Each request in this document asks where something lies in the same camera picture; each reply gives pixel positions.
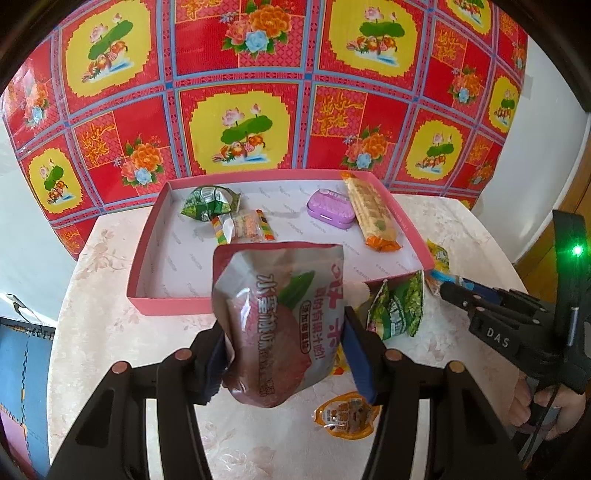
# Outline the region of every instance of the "blue foam mat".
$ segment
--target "blue foam mat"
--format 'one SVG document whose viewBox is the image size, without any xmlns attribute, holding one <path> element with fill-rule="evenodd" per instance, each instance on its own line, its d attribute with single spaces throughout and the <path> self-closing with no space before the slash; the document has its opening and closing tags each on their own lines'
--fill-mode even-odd
<svg viewBox="0 0 591 480">
<path fill-rule="evenodd" d="M 27 447 L 38 479 L 49 471 L 47 375 L 51 339 L 0 325 L 0 403 L 27 427 Z M 24 386 L 24 400 L 21 391 Z"/>
</svg>

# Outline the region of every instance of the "white wall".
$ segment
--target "white wall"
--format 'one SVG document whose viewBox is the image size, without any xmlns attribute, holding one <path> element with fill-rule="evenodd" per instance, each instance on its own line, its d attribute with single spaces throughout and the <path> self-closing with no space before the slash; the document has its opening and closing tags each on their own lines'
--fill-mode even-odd
<svg viewBox="0 0 591 480">
<path fill-rule="evenodd" d="M 587 114 L 531 38 L 525 73 L 531 91 L 524 89 L 495 175 L 473 209 L 511 261 L 541 233 L 586 141 Z"/>
<path fill-rule="evenodd" d="M 41 318 L 57 320 L 76 263 L 35 201 L 2 122 L 0 205 L 0 315 L 18 319 L 1 296 L 12 293 Z"/>
</svg>

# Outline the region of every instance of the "grid pattern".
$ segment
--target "grid pattern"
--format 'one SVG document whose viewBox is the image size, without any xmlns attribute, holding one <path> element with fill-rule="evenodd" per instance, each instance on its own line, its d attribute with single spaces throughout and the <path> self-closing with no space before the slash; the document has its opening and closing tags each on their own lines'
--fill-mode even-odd
<svg viewBox="0 0 591 480">
<path fill-rule="evenodd" d="M 218 171 L 370 170 L 392 192 L 471 207 L 526 49 L 488 0 L 91 0 L 2 105 L 21 170 L 77 257 L 99 215 Z"/>
</svg>

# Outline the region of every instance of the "round table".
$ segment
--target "round table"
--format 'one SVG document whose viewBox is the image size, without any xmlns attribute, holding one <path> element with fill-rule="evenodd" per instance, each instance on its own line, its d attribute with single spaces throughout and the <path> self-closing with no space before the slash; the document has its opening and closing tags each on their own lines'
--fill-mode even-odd
<svg viewBox="0 0 591 480">
<path fill-rule="evenodd" d="M 443 197 L 396 195 L 424 239 L 444 246 L 454 273 L 489 286 L 525 291 L 511 263 L 482 224 L 460 202 Z M 125 296 L 129 268 L 149 207 L 101 216 L 80 254 L 64 299 L 47 390 L 50 457 L 109 367 L 162 361 L 189 346 L 210 327 L 213 315 L 145 317 Z M 468 332 L 466 314 L 426 290 L 424 318 L 415 338 L 387 342 L 418 363 L 466 364 L 505 422 L 518 371 Z M 331 376 L 276 408 L 238 403 L 221 389 L 197 408 L 203 446 L 214 479 L 358 480 L 373 435 L 363 440 L 332 437 L 314 423 L 325 401 L 355 390 L 350 374 Z M 161 479 L 155 401 L 148 401 L 148 457 L 152 479 Z M 420 405 L 413 479 L 426 464 L 428 401 Z"/>
</svg>

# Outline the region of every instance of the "black cable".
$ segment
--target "black cable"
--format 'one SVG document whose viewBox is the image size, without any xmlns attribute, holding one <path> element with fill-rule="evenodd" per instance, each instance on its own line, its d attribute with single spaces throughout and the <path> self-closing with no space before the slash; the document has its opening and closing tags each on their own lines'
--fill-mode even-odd
<svg viewBox="0 0 591 480">
<path fill-rule="evenodd" d="M 556 385 L 554 387 L 554 391 L 552 392 L 552 396 L 550 397 L 550 401 L 546 405 L 542 415 L 540 415 L 538 422 L 535 424 L 534 434 L 531 436 L 530 444 L 527 446 L 527 450 L 525 451 L 525 455 L 523 456 L 522 466 L 525 466 L 527 459 L 530 456 L 531 449 L 534 447 L 534 444 L 535 444 L 535 440 L 537 439 L 538 435 L 540 434 L 540 429 L 542 428 L 542 423 L 544 422 L 546 415 L 548 414 L 548 412 L 552 408 L 552 403 L 554 403 L 554 400 L 556 400 L 556 395 L 558 395 L 558 390 L 560 390 L 560 384 Z"/>
</svg>

